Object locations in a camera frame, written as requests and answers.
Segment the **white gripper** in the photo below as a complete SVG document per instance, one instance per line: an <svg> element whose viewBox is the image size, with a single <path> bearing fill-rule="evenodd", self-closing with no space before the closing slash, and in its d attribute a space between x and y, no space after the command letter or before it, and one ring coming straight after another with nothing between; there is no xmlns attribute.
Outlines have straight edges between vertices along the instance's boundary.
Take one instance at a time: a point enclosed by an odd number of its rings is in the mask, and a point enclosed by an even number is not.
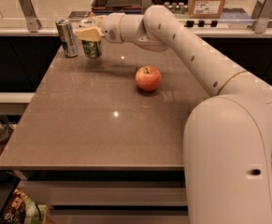
<svg viewBox="0 0 272 224"><path fill-rule="evenodd" d="M101 29L98 27L79 27L74 31L74 34L79 40L99 42L102 37L105 37L105 40L109 43L121 44L121 21L123 16L123 13L94 16L93 20L98 25L101 24Z"/></svg>

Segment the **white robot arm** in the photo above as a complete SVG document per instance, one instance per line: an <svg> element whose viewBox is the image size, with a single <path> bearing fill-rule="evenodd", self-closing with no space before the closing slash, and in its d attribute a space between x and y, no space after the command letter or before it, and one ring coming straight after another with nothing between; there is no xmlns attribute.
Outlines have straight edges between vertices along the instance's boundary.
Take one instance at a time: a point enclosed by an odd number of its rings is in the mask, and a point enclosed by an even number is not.
<svg viewBox="0 0 272 224"><path fill-rule="evenodd" d="M272 86L211 47L163 6L92 17L80 40L172 49L209 97L187 119L190 224L272 224Z"/></svg>

